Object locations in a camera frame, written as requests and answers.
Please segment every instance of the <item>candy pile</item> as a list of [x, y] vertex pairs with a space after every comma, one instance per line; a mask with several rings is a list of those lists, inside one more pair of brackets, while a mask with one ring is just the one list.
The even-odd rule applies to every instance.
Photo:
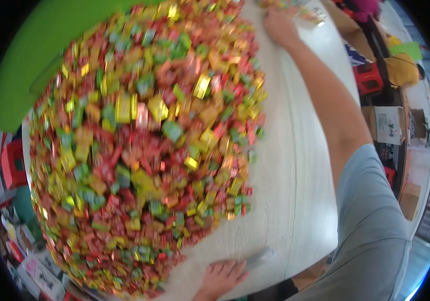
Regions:
[[298, 0], [257, 0], [260, 7], [267, 8], [276, 6], [282, 9], [287, 9], [293, 16], [297, 15], [303, 20], [314, 23], [315, 25], [323, 25], [325, 13], [319, 8], [309, 9], [301, 4]]
[[73, 41], [34, 106], [32, 201], [56, 263], [158, 296], [219, 220], [250, 211], [264, 73], [243, 2], [134, 6]]

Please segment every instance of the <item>person's left hand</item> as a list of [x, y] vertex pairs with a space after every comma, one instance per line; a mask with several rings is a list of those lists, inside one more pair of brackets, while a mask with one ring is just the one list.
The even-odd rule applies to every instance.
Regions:
[[192, 301], [215, 301], [242, 283], [248, 277], [243, 273], [247, 261], [215, 262], [207, 267], [201, 287]]

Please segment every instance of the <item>white table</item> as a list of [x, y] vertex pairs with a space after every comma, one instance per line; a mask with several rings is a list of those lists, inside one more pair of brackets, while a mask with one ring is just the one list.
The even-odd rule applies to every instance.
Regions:
[[[324, 9], [318, 0], [308, 6]], [[254, 270], [243, 284], [224, 296], [228, 299], [296, 275], [337, 246], [337, 208], [326, 139], [303, 78], [288, 54], [267, 36], [263, 10], [253, 0], [247, 1], [242, 16], [256, 28], [258, 58], [269, 92], [265, 103], [267, 136], [257, 143], [258, 162], [250, 168], [252, 212], [225, 221], [199, 244], [184, 249], [187, 261], [172, 270], [165, 286], [167, 293], [159, 300], [191, 299], [206, 266], [217, 260], [243, 259], [266, 246], [278, 252], [274, 261]], [[321, 27], [296, 22], [300, 37], [358, 101], [349, 59], [330, 17]], [[29, 166], [27, 121], [23, 140], [25, 166]]]

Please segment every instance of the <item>person's right hand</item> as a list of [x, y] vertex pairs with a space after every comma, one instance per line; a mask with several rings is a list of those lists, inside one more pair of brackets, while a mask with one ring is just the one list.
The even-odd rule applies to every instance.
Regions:
[[287, 10], [267, 8], [263, 23], [272, 40], [285, 49], [290, 43], [299, 40], [299, 33], [293, 23], [292, 15]]
[[247, 261], [234, 260], [212, 263], [207, 267], [201, 287], [192, 301], [214, 301], [247, 279], [243, 273]]

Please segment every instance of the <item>yellow cloth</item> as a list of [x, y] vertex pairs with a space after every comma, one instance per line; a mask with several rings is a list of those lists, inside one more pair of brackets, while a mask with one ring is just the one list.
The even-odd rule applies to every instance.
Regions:
[[402, 41], [399, 40], [396, 36], [391, 36], [391, 35], [387, 34], [386, 44], [387, 44], [387, 48], [389, 48], [389, 47], [392, 47], [395, 45], [402, 44]]
[[419, 69], [413, 59], [406, 53], [384, 58], [387, 66], [388, 80], [394, 86], [411, 87], [420, 79]]

